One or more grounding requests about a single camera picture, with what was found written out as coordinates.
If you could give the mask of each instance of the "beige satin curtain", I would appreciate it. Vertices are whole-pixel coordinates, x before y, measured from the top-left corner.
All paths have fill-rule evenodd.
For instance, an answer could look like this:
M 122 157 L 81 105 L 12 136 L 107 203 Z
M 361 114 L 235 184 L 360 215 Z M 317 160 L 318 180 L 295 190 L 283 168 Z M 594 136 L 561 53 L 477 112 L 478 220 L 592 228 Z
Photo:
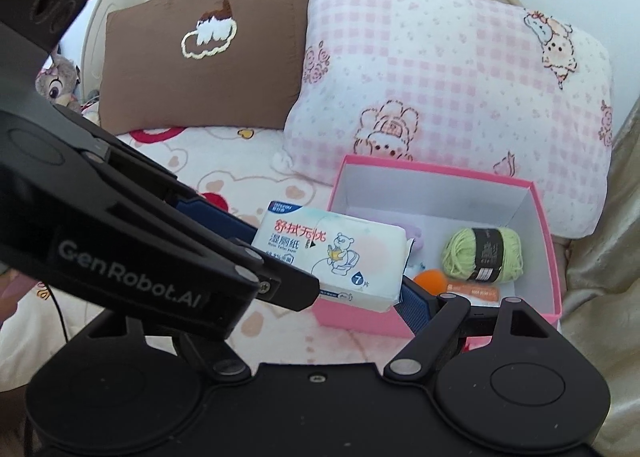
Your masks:
M 594 446 L 606 457 L 640 457 L 640 100 L 613 145 L 598 227 L 570 250 L 562 332 L 611 391 Z

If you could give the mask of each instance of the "pillow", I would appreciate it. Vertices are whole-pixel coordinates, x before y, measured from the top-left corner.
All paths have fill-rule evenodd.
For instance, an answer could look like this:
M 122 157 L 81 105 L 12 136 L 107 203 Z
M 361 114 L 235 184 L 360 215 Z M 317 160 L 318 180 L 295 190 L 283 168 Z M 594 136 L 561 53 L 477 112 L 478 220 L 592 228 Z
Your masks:
M 109 13 L 100 122 L 284 127 L 300 93 L 308 0 L 150 0 Z
M 606 195 L 610 85 L 604 47 L 549 14 L 491 0 L 310 0 L 284 161 L 324 183 L 348 153 L 535 181 L 551 232 L 583 237 Z

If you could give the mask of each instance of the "pink plaid pillow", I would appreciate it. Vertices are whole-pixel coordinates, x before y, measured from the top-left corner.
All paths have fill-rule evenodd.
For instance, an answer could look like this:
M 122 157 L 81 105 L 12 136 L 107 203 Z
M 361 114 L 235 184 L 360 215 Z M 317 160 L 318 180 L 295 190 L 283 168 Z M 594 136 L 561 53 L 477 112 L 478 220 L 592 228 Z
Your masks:
M 606 195 L 611 68 L 593 37 L 491 0 L 310 0 L 292 169 L 347 153 L 536 182 L 552 233 L 593 232 Z

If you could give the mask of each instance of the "silver rivet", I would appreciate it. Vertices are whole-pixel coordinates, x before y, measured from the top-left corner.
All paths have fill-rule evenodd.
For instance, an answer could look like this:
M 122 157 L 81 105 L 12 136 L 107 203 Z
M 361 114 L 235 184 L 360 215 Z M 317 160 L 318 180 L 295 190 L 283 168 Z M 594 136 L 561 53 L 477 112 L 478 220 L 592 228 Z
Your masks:
M 402 359 L 391 361 L 389 368 L 400 376 L 413 376 L 420 372 L 422 365 L 416 360 Z
M 93 152 L 84 152 L 84 156 L 85 156 L 87 159 L 90 159 L 90 160 L 92 160 L 92 161 L 94 161 L 94 162 L 97 162 L 97 163 L 100 163 L 100 164 L 104 163 L 104 159 L 102 159 L 102 158 L 98 157 L 98 156 L 97 156 L 95 153 L 93 153 Z
M 249 281 L 258 283 L 260 279 L 256 277 L 251 271 L 249 271 L 246 267 L 242 267 L 241 265 L 236 265 L 236 273 L 243 278 L 246 278 Z
M 213 365 L 213 370 L 221 376 L 237 376 L 244 372 L 246 365 L 240 360 L 222 360 Z
M 254 259 L 262 261 L 262 257 L 258 255 L 258 253 L 256 253 L 253 249 L 249 249 L 248 247 L 245 247 L 244 250 L 250 257 L 254 257 Z

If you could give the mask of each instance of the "moist toilet paper package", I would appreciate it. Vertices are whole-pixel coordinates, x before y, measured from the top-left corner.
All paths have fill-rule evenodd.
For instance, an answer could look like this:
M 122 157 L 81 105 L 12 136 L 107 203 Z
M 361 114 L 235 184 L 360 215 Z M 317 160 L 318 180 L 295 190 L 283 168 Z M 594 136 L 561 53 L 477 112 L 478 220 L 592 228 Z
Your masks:
M 412 243 L 397 226 L 272 201 L 252 245 L 318 278 L 321 297 L 385 312 Z

